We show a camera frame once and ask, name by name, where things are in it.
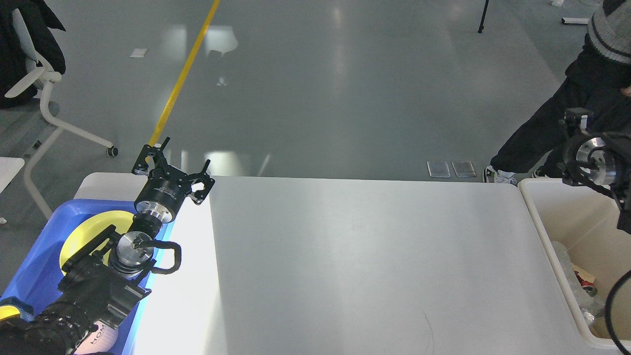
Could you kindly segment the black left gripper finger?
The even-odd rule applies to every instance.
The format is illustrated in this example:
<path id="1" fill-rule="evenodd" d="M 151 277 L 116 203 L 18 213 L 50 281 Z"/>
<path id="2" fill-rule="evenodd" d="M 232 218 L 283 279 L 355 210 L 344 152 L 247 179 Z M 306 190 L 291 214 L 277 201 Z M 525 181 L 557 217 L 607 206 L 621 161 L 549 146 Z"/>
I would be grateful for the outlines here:
<path id="1" fill-rule="evenodd" d="M 160 146 L 145 144 L 133 165 L 132 173 L 149 178 L 155 176 L 164 178 L 169 173 L 169 164 L 164 156 L 164 148 L 170 140 L 170 137 L 166 137 Z"/>
<path id="2" fill-rule="evenodd" d="M 186 196 L 195 204 L 202 204 L 215 184 L 215 179 L 208 173 L 210 164 L 211 160 L 207 159 L 202 171 L 186 176 Z"/>

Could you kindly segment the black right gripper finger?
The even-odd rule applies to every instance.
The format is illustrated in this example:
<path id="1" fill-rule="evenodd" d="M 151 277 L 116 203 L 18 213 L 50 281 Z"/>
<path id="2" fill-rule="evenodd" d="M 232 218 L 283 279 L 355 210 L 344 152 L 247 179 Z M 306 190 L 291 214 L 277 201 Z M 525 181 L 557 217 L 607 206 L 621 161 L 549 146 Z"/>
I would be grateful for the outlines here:
<path id="1" fill-rule="evenodd" d="M 563 119 L 560 121 L 566 139 L 576 135 L 586 135 L 588 132 L 587 125 L 591 118 L 592 111 L 586 108 L 566 108 Z"/>

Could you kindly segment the person hand at hip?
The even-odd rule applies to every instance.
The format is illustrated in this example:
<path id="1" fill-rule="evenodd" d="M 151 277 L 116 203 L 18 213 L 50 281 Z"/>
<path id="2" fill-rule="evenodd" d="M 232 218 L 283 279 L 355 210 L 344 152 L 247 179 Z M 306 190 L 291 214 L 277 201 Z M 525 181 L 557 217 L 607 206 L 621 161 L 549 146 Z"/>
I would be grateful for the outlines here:
<path id="1" fill-rule="evenodd" d="M 625 97 L 631 98 L 631 86 L 620 88 L 620 93 Z"/>

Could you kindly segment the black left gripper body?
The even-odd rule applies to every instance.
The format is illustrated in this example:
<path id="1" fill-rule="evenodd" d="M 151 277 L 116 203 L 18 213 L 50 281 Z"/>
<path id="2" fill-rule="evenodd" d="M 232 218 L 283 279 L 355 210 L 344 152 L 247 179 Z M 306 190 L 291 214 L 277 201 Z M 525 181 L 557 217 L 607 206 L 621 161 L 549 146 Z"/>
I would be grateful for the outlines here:
<path id="1" fill-rule="evenodd" d="M 161 173 L 151 172 L 134 205 L 138 213 L 155 216 L 160 221 L 173 221 L 183 200 L 191 193 L 191 182 L 176 176 L 169 179 Z"/>

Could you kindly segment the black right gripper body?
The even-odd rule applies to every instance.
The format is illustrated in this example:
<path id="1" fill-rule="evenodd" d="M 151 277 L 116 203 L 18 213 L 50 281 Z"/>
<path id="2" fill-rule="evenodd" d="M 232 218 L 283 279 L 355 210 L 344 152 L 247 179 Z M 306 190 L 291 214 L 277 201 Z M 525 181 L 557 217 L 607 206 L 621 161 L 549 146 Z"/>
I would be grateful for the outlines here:
<path id="1" fill-rule="evenodd" d="M 612 190 L 618 183 L 619 164 L 613 148 L 617 133 L 579 133 L 562 148 L 562 182 L 593 190 Z"/>

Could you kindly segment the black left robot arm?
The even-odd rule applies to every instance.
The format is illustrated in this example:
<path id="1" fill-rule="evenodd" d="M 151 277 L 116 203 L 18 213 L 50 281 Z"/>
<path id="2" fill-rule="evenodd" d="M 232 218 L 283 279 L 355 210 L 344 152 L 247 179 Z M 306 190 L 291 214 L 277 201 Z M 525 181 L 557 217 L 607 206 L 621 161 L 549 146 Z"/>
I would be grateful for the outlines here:
<path id="1" fill-rule="evenodd" d="M 104 227 L 74 252 L 61 269 L 61 296 L 34 319 L 11 317 L 1 321 L 3 355 L 71 355 L 103 323 L 113 329 L 128 317 L 151 290 L 140 282 L 149 274 L 169 275 L 182 265 L 182 248 L 156 238 L 173 222 L 185 198 L 200 205 L 215 180 L 208 173 L 211 160 L 198 173 L 171 166 L 164 148 L 145 144 L 133 166 L 134 175 L 147 177 L 134 201 L 135 215 L 128 231 Z"/>

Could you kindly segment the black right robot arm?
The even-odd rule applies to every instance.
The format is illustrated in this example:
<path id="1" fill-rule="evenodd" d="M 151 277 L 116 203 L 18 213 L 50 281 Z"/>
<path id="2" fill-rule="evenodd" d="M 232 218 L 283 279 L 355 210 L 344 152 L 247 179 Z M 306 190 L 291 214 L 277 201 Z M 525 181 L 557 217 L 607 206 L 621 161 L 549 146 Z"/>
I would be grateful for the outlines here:
<path id="1" fill-rule="evenodd" d="M 582 107 L 565 110 L 560 125 L 565 135 L 559 169 L 562 182 L 586 186 L 614 200 L 617 229 L 630 233 L 631 139 L 620 131 L 590 131 L 593 112 Z"/>

